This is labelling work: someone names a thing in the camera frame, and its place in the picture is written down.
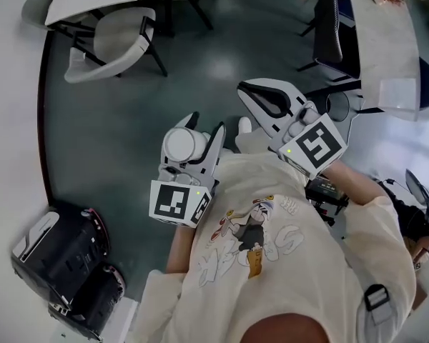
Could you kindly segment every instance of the black device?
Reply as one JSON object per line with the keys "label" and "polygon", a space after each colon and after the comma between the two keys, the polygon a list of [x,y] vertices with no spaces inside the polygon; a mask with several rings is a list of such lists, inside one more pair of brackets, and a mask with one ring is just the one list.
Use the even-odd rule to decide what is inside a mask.
{"label": "black device", "polygon": [[329,179],[322,175],[318,175],[313,180],[310,180],[305,187],[305,196],[310,201],[314,201],[314,207],[317,213],[321,216],[324,222],[329,226],[335,223],[333,217],[327,215],[327,210],[322,208],[324,203],[337,206],[335,215],[348,205],[348,197],[332,184]]}
{"label": "black device", "polygon": [[57,202],[19,241],[11,264],[27,285],[64,309],[109,253],[107,231],[93,209]]}
{"label": "black device", "polygon": [[124,291],[121,274],[113,266],[100,263],[73,298],[71,310],[49,304],[48,311],[81,335],[101,340],[100,334]]}

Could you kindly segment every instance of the cable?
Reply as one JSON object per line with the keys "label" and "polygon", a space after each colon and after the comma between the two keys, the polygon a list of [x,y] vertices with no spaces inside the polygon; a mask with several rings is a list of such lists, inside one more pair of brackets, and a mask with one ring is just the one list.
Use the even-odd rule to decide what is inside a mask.
{"label": "cable", "polygon": [[395,181],[394,179],[389,178],[389,179],[383,180],[382,182],[386,182],[386,183],[391,184],[391,185],[396,183],[396,184],[400,185],[402,188],[404,188],[405,191],[407,191],[408,193],[413,195],[413,193],[410,192],[410,190],[408,188],[405,188],[401,183],[399,183],[398,181]]}
{"label": "cable", "polygon": [[410,221],[408,222],[408,224],[407,224],[407,230],[408,230],[408,228],[410,227],[410,224],[411,224],[411,222],[412,222],[413,218],[416,216],[416,214],[417,214],[419,211],[421,211],[421,210],[420,210],[420,209],[417,209],[417,210],[416,210],[416,212],[414,213],[414,215],[412,216],[412,218],[410,219]]}

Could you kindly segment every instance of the cartoon character print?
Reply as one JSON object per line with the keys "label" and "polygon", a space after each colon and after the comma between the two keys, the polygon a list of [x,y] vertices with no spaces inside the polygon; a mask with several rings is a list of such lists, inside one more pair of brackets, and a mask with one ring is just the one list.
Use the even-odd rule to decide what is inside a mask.
{"label": "cartoon character print", "polygon": [[[296,217],[299,206],[286,200],[284,198],[280,206],[290,216]],[[200,257],[197,263],[199,287],[224,276],[236,262],[250,270],[248,278],[257,276],[262,271],[262,256],[269,262],[275,262],[280,255],[291,254],[303,243],[300,228],[293,224],[283,225],[273,235],[268,232],[267,223],[274,209],[273,201],[274,196],[268,196],[255,199],[245,212],[227,211],[205,246],[210,250],[209,254]],[[223,242],[212,248],[220,236]]]}
{"label": "cartoon character print", "polygon": [[[229,210],[226,216],[220,221],[220,228],[211,236],[213,242],[219,235],[222,237],[231,230],[240,245],[238,250],[231,255],[234,256],[244,250],[247,251],[247,261],[250,266],[248,278],[257,276],[262,271],[262,250],[264,249],[264,222],[268,221],[273,210],[273,196],[265,199],[255,199],[252,202],[252,208],[247,212],[234,214]],[[248,216],[246,224],[232,222],[234,219],[243,219]]]}

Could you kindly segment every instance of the graphic print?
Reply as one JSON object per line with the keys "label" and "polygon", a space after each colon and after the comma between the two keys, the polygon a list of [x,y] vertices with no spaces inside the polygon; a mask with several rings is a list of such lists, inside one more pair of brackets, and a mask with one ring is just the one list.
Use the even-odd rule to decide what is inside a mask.
{"label": "graphic print", "polygon": [[[241,214],[228,211],[226,217],[220,221],[221,227],[211,237],[213,242],[220,234],[224,236],[227,230],[231,230],[240,245],[238,252],[247,251],[247,260],[250,266],[248,278],[257,276],[262,271],[262,250],[264,247],[264,228],[262,224],[268,221],[273,210],[273,196],[265,199],[255,199],[252,208]],[[234,224],[230,220],[243,218],[248,215],[247,223],[244,225]]]}
{"label": "graphic print", "polygon": [[[223,277],[236,262],[248,268],[248,279],[253,278],[261,273],[264,258],[275,262],[280,255],[292,253],[303,242],[299,228],[291,224],[279,229],[276,236],[267,231],[273,200],[273,196],[256,199],[245,212],[229,210],[219,221],[205,248],[211,249],[214,242],[219,244],[219,238],[225,241],[198,261],[199,287]],[[280,206],[289,215],[297,214],[298,205],[288,197]]]}
{"label": "graphic print", "polygon": [[161,185],[157,196],[156,215],[184,219],[189,188]]}
{"label": "graphic print", "polygon": [[309,129],[296,143],[315,168],[323,165],[342,148],[323,123]]}

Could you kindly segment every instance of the person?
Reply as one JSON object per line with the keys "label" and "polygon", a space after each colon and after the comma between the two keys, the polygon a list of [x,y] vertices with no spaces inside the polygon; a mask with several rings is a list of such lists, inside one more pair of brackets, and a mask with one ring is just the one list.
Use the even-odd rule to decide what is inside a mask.
{"label": "person", "polygon": [[[177,227],[165,273],[149,273],[133,341],[353,343],[363,290],[324,221],[306,178],[267,151],[262,129],[240,120],[212,208],[196,229]],[[399,325],[415,274],[385,191],[335,161],[323,174],[350,198],[348,247],[393,297]]]}

